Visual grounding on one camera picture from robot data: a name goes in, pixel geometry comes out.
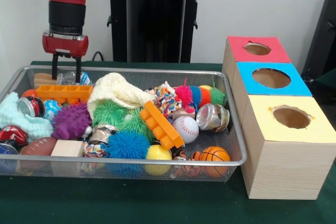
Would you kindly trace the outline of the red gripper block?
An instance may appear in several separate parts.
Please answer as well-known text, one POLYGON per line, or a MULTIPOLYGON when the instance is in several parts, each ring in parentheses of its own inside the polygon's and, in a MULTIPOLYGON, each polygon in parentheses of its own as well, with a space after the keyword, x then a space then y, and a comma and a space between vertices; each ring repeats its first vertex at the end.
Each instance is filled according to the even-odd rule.
POLYGON ((89 38, 86 35, 61 35, 45 31, 43 33, 43 48, 47 53, 53 54, 52 79, 57 80, 58 53, 75 57, 76 61, 76 83, 81 80, 81 57, 83 57, 89 46, 89 38))

